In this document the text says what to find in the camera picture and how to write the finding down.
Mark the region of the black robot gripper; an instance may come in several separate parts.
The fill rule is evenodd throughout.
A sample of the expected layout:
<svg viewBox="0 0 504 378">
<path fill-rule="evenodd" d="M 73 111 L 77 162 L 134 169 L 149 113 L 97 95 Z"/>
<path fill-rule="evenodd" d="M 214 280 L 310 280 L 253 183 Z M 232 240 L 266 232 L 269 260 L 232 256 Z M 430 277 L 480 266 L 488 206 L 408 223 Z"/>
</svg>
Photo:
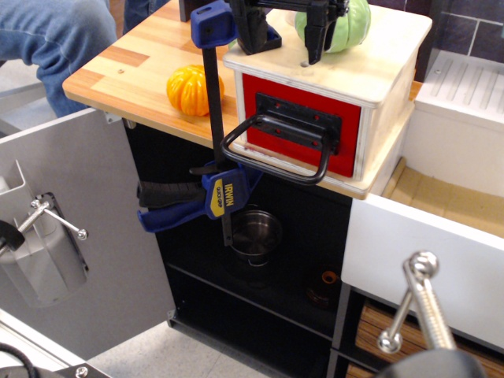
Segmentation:
<svg viewBox="0 0 504 378">
<path fill-rule="evenodd" d="M 306 13 L 304 28 L 308 62 L 314 65 L 331 44 L 336 22 L 349 8 L 348 1 L 333 0 L 244 0 L 230 1 L 238 29 L 238 43 L 247 55 L 262 52 L 268 42 L 268 24 L 262 8 Z M 316 6 L 327 9 L 315 9 Z"/>
</svg>

